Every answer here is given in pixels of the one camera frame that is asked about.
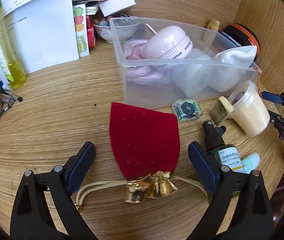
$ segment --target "metal screw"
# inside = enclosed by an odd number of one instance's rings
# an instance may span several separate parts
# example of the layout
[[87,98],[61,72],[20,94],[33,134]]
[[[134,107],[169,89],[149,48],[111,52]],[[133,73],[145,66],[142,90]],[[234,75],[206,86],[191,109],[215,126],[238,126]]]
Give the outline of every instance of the metal screw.
[[230,170],[230,168],[228,166],[226,166],[226,165],[223,165],[221,167],[221,170],[224,171],[224,172],[228,172]]
[[260,172],[258,172],[257,170],[253,170],[252,174],[256,177],[258,177],[260,175]]
[[32,171],[30,171],[30,170],[27,170],[26,172],[24,172],[24,175],[26,177],[30,176],[31,174],[32,174]]
[[57,166],[54,167],[54,171],[56,171],[56,172],[59,172],[62,169],[63,169],[63,166],[61,166],[61,165],[57,165]]

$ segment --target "yellow liquid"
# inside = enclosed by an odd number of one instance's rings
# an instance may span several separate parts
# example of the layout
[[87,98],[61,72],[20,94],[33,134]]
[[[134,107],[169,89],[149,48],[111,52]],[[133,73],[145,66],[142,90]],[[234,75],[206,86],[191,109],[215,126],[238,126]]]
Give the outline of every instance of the yellow liquid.
[[7,68],[13,78],[13,81],[8,78],[10,86],[13,89],[21,87],[25,83],[26,77],[23,67],[17,61],[9,41],[4,21],[4,11],[2,8],[0,8],[0,48],[3,52],[1,60],[7,65]]
[[18,61],[12,61],[7,66],[12,77],[14,78],[13,82],[10,82],[10,86],[13,89],[21,87],[25,83],[26,77],[24,72],[21,70],[21,66],[19,65]]

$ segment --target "red box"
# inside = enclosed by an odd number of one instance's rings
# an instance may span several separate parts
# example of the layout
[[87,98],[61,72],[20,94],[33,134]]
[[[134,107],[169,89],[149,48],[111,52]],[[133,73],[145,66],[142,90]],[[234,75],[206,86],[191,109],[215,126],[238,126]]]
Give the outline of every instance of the red box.
[[93,23],[92,15],[86,15],[86,26],[87,26],[87,28],[89,28],[92,23]]
[[88,39],[88,47],[89,48],[95,47],[96,36],[93,24],[91,24],[90,27],[87,28],[87,39]]

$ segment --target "white cloth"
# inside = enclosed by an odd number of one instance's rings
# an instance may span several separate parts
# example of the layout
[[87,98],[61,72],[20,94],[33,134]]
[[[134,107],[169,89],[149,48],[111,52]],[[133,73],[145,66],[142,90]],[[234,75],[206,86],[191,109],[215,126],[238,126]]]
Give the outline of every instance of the white cloth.
[[244,76],[245,68],[250,67],[257,53],[257,46],[243,46],[228,49],[215,55],[216,61],[238,65],[216,66],[210,78],[210,87],[219,92],[232,89]]

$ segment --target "soap bar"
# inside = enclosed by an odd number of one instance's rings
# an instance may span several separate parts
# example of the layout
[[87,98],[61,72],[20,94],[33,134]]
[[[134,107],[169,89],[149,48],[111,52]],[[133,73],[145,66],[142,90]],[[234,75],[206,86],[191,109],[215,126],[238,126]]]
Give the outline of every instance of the soap bar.
[[233,110],[233,106],[225,97],[219,97],[219,100],[215,103],[210,112],[210,116],[216,126],[221,126]]
[[196,120],[202,116],[202,109],[197,101],[192,99],[178,100],[172,105],[173,113],[179,122]]

